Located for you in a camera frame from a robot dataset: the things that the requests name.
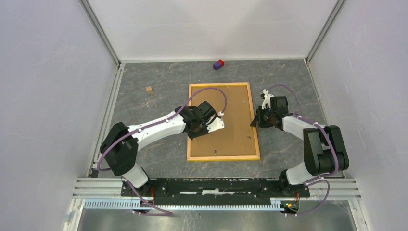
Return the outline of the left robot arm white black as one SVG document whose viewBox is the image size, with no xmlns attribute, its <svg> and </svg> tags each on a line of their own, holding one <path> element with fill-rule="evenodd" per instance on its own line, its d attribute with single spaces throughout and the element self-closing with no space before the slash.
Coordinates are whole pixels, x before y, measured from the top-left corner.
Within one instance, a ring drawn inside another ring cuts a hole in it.
<svg viewBox="0 0 408 231">
<path fill-rule="evenodd" d="M 147 173 L 136 163 L 137 153 L 145 146 L 168 136 L 186 133 L 193 140 L 225 127 L 223 111 L 216 112 L 207 101 L 199 106 L 180 106 L 166 116 L 147 123 L 126 126 L 113 125 L 100 146 L 101 158 L 108 170 L 133 185 L 139 196 L 151 191 Z"/>
</svg>

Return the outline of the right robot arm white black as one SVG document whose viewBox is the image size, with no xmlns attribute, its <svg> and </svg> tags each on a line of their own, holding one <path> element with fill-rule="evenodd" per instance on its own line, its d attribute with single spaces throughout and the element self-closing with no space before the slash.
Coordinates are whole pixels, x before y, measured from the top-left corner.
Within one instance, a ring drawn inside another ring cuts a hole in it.
<svg viewBox="0 0 408 231">
<path fill-rule="evenodd" d="M 297 186 L 310 185 L 317 179 L 349 168 L 349 158 L 341 130 L 336 125 L 322 126 L 295 113 L 289 113 L 285 96 L 261 94 L 262 105 L 256 109 L 252 127 L 275 127 L 303 141 L 303 162 L 284 170 L 279 177 L 278 191 L 291 196 Z"/>
</svg>

